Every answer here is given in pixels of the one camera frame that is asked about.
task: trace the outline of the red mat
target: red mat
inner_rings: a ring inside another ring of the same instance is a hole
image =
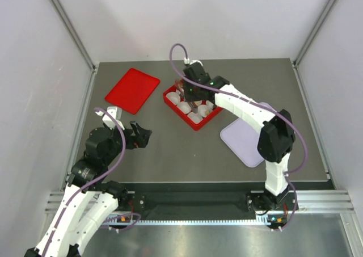
[[[136,114],[159,83],[160,79],[131,68],[106,95],[105,100]]]

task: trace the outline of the purple tray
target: purple tray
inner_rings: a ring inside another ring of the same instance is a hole
[[[267,103],[260,103],[272,109]],[[258,133],[245,121],[238,118],[221,131],[221,139],[247,166],[254,168],[264,160],[257,151]]]

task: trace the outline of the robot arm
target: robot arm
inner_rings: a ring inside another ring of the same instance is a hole
[[[130,122],[131,129],[125,129],[119,120],[121,109],[108,107],[107,112],[123,128],[126,149],[146,147],[151,135],[150,130],[141,128],[135,121]],[[25,257],[81,256],[91,237],[111,212],[117,208],[131,208],[128,207],[128,191],[122,184],[102,183],[102,180],[78,193],[66,206],[71,196],[82,186],[108,170],[109,164],[123,148],[121,134],[112,120],[107,115],[98,115],[103,117],[104,127],[90,132],[83,157],[71,168],[61,206],[42,240],[35,248],[29,249]],[[87,204],[97,192],[100,194],[96,203],[85,214]]]
[[[288,160],[295,140],[293,130],[275,114],[250,104],[254,100],[240,93],[224,78],[217,76],[211,79],[209,74],[204,71],[200,61],[191,62],[183,72],[188,79],[194,82],[233,93],[249,101],[245,102],[230,95],[205,90],[184,81],[186,100],[210,100],[215,105],[225,108],[243,119],[257,131],[260,137],[256,148],[266,162],[265,189],[272,194],[274,202],[280,202],[288,191],[284,172],[288,170]],[[291,116],[286,110],[280,111],[280,114],[291,120]]]

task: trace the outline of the white cup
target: white cup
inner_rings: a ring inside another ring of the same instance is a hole
[[[176,92],[172,91],[166,95],[166,98],[169,99],[174,105],[180,102],[180,96]]]
[[[199,113],[191,112],[191,113],[188,114],[188,117],[195,124],[199,124],[203,120],[203,117]]]
[[[211,102],[211,101],[206,101],[205,102],[205,104],[209,107],[209,108],[211,108],[211,109],[213,109],[213,107],[214,107],[214,104]]]
[[[211,111],[212,109],[207,105],[200,105],[198,107],[198,113],[204,118],[206,118],[211,113]]]
[[[180,109],[184,114],[190,113],[192,110],[187,102],[180,102],[178,105],[176,105],[178,109]]]

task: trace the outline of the wall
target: wall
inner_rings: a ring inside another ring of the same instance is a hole
[[[327,0],[61,0],[93,61],[297,56]]]
[[[90,69],[48,0],[0,0],[0,248],[36,246]]]
[[[299,70],[335,181],[349,191],[363,226],[362,0],[339,0]]]

